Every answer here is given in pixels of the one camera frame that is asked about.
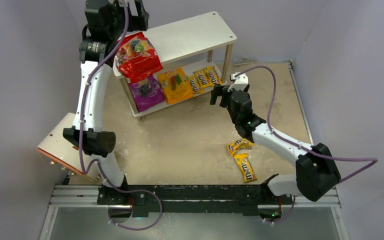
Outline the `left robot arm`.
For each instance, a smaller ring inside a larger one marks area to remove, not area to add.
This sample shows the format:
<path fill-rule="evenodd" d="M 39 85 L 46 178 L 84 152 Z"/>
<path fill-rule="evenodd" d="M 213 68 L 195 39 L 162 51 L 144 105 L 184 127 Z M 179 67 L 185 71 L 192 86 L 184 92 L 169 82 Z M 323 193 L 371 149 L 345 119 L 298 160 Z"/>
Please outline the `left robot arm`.
<path fill-rule="evenodd" d="M 137 15 L 132 15 L 125 0 L 88 0 L 87 20 L 79 45 L 81 87 L 72 126 L 64 128 L 63 137 L 78 149 L 80 172 L 86 175 L 97 165 L 102 183 L 127 194 L 128 183 L 115 157 L 116 134 L 103 129 L 103 107 L 114 56 L 127 32 L 146 31 L 149 13 L 141 0 L 134 1 Z"/>

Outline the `purple grape gummy bag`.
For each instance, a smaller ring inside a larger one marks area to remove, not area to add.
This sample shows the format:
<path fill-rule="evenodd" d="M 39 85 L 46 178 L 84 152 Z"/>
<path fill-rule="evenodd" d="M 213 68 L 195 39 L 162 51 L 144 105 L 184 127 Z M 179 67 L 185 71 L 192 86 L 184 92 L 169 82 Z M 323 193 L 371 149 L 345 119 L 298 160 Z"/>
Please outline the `purple grape gummy bag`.
<path fill-rule="evenodd" d="M 161 84 L 152 75 L 136 83 L 130 83 L 129 89 L 139 112 L 165 100 Z"/>

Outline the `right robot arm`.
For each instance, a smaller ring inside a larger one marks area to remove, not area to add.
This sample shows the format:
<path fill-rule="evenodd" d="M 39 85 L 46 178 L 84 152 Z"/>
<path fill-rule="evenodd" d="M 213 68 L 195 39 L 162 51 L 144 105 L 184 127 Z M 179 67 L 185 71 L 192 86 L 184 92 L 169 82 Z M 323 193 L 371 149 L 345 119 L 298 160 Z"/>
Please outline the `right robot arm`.
<path fill-rule="evenodd" d="M 294 174 L 274 174 L 266 179 L 261 185 L 266 195 L 302 195 L 316 202 L 340 183 L 341 174 L 326 145 L 311 145 L 269 128 L 268 121 L 253 112 L 246 90 L 229 91 L 228 86 L 217 84 L 211 91 L 210 104 L 215 105 L 218 97 L 242 138 L 268 148 L 295 167 Z"/>

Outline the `red assorted gummy bag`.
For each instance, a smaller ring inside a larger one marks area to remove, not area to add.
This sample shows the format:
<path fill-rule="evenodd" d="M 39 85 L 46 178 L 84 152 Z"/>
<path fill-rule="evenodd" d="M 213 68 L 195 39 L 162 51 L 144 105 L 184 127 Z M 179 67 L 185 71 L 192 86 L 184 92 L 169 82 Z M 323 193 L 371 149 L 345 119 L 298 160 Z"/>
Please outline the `red assorted gummy bag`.
<path fill-rule="evenodd" d="M 132 84 L 163 69 L 156 49 L 141 31 L 124 38 L 114 60 L 117 70 Z"/>

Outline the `orange mango gummy bag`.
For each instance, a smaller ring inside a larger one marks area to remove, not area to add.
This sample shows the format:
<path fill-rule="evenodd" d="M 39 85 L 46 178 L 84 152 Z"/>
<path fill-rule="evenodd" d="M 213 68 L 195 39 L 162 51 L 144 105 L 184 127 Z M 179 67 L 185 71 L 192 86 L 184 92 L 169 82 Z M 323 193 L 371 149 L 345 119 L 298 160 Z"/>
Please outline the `orange mango gummy bag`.
<path fill-rule="evenodd" d="M 181 67 L 158 74 L 157 80 L 169 105 L 191 99 L 194 96 L 191 84 Z"/>

